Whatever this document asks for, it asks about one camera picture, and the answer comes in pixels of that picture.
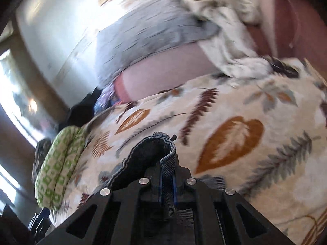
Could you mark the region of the blue denim pants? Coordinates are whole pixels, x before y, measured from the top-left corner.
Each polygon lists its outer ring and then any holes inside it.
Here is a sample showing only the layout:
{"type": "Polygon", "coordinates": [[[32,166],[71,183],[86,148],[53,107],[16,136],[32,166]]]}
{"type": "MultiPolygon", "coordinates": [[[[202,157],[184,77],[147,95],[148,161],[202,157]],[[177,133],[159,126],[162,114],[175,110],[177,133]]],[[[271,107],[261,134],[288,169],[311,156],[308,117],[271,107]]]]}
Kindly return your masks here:
{"type": "Polygon", "coordinates": [[[159,193],[163,206],[163,219],[174,218],[176,206],[174,203],[174,172],[176,168],[176,135],[168,136],[163,132],[155,132],[138,142],[127,158],[112,171],[104,186],[112,190],[127,187],[137,179],[144,178],[149,168],[159,165],[159,193]]]}

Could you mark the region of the grey quilted pillow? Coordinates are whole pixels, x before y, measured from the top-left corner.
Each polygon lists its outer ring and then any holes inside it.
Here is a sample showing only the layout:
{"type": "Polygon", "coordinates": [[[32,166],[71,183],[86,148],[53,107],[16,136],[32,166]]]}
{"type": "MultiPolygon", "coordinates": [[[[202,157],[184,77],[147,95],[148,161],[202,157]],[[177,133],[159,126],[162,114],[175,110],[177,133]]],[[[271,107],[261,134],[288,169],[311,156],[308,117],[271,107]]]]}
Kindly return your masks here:
{"type": "Polygon", "coordinates": [[[183,0],[151,0],[97,34],[94,69],[105,89],[129,66],[159,52],[206,40],[221,28],[201,20],[183,0]]]}

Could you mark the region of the white floral crumpled garment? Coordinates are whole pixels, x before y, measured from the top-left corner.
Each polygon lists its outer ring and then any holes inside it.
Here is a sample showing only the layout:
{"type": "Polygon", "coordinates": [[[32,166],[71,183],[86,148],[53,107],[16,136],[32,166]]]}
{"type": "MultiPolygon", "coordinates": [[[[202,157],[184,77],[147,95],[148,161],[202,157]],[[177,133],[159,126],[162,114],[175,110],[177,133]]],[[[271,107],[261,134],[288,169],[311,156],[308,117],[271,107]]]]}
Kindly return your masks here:
{"type": "Polygon", "coordinates": [[[261,79],[272,72],[267,60],[257,54],[257,45],[247,24],[261,21],[259,0],[183,0],[201,20],[209,20],[220,32],[199,45],[209,60],[225,75],[236,79],[261,79]]]}

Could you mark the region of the red pink headboard cushion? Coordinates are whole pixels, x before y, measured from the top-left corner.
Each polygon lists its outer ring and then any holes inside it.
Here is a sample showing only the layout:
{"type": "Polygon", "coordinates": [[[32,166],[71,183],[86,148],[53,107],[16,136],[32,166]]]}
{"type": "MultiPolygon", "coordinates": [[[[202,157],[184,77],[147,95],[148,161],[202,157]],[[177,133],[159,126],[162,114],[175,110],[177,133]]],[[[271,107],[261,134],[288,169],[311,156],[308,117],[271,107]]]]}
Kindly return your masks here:
{"type": "Polygon", "coordinates": [[[259,0],[262,21],[247,29],[260,55],[308,60],[326,77],[326,24],[308,0],[259,0]]]}

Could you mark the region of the black clothing pile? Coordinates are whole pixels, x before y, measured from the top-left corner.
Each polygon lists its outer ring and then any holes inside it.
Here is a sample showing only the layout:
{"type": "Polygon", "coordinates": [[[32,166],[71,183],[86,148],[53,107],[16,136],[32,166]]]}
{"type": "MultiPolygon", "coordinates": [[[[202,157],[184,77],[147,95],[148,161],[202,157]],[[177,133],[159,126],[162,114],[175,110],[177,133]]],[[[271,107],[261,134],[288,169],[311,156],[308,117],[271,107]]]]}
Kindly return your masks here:
{"type": "Polygon", "coordinates": [[[67,126],[82,127],[88,123],[94,116],[94,106],[100,94],[101,90],[95,88],[81,102],[71,107],[65,120],[58,125],[58,131],[60,132],[67,126]]]}

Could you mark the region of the purple plastic bag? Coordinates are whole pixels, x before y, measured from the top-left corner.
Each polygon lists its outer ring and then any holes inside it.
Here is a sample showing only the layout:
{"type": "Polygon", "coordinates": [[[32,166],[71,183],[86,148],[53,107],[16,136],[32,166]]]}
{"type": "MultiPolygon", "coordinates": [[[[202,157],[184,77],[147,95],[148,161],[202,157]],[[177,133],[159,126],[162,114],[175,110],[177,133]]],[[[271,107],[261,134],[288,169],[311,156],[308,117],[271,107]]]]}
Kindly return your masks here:
{"type": "Polygon", "coordinates": [[[121,100],[115,91],[114,84],[108,85],[101,91],[100,96],[95,102],[94,115],[98,115],[113,105],[119,104],[120,101],[121,100]]]}

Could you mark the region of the leaf pattern fleece blanket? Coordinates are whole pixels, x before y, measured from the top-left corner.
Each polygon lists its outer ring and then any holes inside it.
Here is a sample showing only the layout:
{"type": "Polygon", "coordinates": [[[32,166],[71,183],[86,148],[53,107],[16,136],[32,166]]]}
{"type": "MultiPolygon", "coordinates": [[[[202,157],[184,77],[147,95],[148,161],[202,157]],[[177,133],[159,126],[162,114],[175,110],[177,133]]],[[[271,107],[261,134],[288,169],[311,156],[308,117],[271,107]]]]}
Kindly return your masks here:
{"type": "Polygon", "coordinates": [[[176,135],[179,162],[193,177],[224,177],[295,244],[313,244],[326,227],[326,81],[307,60],[286,64],[299,77],[205,75],[95,116],[53,225],[85,204],[139,141],[164,132],[176,135]]]}

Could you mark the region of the green white patterned quilt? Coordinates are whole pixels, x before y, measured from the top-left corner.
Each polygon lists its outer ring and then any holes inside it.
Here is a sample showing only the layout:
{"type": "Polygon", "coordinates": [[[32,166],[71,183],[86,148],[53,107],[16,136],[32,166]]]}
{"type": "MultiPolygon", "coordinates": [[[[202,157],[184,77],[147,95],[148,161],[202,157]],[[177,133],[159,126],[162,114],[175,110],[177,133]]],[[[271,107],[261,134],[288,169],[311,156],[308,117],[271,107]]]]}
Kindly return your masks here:
{"type": "Polygon", "coordinates": [[[34,184],[41,208],[58,210],[66,187],[85,148],[85,128],[68,126],[54,139],[34,184]]]}

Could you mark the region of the wooden door frame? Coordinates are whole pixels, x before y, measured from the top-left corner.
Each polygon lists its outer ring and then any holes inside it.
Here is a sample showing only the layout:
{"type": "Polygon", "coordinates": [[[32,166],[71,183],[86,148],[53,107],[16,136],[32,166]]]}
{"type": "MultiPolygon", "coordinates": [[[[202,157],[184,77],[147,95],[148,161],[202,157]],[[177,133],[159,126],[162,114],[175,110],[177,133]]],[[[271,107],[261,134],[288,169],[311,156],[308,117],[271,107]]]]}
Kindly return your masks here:
{"type": "Polygon", "coordinates": [[[12,35],[13,55],[17,61],[18,71],[23,82],[54,122],[64,121],[68,113],[67,105],[51,87],[32,59],[20,34],[15,17],[12,17],[12,24],[14,28],[12,35]]]}

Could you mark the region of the pink bolster cushion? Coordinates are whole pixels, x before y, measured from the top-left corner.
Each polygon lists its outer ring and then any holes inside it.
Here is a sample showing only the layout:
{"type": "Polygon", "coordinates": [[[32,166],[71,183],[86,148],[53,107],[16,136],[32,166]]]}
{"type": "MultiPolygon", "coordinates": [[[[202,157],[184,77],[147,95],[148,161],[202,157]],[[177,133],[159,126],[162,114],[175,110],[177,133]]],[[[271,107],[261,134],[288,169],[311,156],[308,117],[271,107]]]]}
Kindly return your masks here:
{"type": "Polygon", "coordinates": [[[128,103],[217,71],[201,47],[190,43],[129,66],[115,79],[114,90],[122,103],[128,103]]]}

